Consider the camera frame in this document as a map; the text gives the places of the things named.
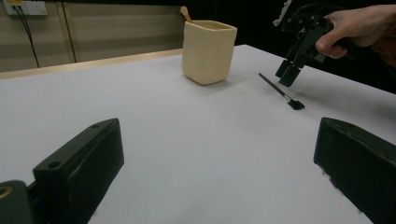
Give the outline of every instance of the table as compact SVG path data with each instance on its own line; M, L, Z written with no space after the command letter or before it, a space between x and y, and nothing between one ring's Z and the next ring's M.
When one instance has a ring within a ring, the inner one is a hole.
M371 223L313 163L318 126L340 119L396 144L395 96L307 66L285 88L282 60L237 46L211 86L184 77L178 53L4 78L0 182L30 184L54 150L119 118L125 165L90 223Z

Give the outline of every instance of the beige cup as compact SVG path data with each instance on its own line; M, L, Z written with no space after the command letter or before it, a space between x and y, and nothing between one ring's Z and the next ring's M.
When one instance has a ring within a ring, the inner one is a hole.
M182 71L201 85L224 80L233 58L236 28L217 21L185 22Z

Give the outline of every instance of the wall socket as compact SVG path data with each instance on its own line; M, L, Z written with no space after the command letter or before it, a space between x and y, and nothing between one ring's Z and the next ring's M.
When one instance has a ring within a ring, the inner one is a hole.
M18 12L13 7L21 7L25 16L46 16L47 8L42 1L22 1L22 0L3 0L7 14L18 16Z

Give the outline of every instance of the cup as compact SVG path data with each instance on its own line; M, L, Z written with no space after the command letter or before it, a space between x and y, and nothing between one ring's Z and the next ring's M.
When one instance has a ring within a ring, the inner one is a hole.
M184 24L182 71L200 85L220 82L228 76L237 29L218 21Z

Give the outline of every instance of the human hand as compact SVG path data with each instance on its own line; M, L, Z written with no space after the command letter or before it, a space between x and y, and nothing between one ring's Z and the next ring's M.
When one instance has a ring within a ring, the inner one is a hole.
M335 11L326 18L332 22L334 28L323 35L315 47L319 53L338 59L347 54L346 48L334 45L338 40L349 37L359 47L374 44L396 23L396 5Z

